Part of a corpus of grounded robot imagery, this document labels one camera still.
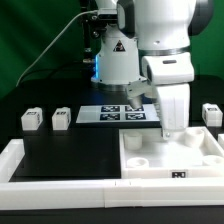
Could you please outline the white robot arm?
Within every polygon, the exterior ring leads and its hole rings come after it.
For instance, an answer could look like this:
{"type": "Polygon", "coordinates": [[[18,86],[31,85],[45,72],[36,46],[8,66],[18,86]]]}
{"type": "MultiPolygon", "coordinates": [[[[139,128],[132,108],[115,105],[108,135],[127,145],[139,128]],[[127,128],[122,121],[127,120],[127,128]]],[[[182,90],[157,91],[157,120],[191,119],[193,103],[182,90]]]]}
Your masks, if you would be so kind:
{"type": "Polygon", "coordinates": [[[209,24],[214,0],[95,1],[96,20],[105,30],[92,84],[124,90],[134,109],[150,98],[165,139],[185,130],[194,80],[190,37],[209,24]]]}

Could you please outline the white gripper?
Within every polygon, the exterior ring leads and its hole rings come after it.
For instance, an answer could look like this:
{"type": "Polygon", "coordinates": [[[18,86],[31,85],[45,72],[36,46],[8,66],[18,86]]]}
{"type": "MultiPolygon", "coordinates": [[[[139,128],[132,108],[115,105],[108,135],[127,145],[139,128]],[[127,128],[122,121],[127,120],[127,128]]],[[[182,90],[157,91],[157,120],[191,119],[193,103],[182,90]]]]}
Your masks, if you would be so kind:
{"type": "MultiPolygon", "coordinates": [[[[169,131],[183,130],[189,123],[190,87],[194,68],[189,52],[168,56],[144,56],[142,73],[150,81],[159,104],[161,136],[171,138],[169,131]]],[[[126,86],[126,96],[133,109],[142,107],[142,97],[151,95],[147,80],[131,82],[126,86]]]]}

